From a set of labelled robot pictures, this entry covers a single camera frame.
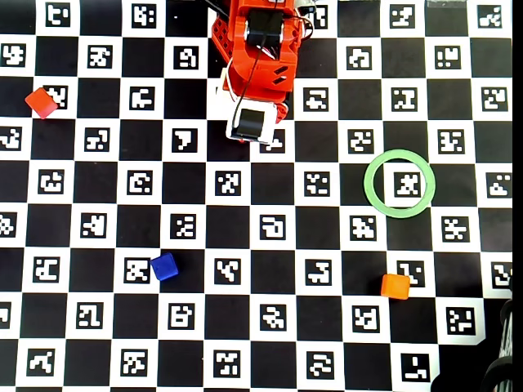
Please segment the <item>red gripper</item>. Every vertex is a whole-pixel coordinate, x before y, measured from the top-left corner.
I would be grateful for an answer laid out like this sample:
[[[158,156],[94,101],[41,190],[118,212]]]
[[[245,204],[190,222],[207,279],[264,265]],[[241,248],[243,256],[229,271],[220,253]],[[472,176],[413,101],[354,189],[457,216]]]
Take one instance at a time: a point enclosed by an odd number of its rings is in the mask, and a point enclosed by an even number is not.
[[[240,62],[231,59],[227,65],[226,88],[234,100],[243,96],[244,99],[274,103],[277,108],[275,123],[278,124],[288,114],[285,100],[293,91],[297,58],[293,62],[277,60],[275,64],[272,60],[261,60],[250,78],[253,65],[253,58]]]

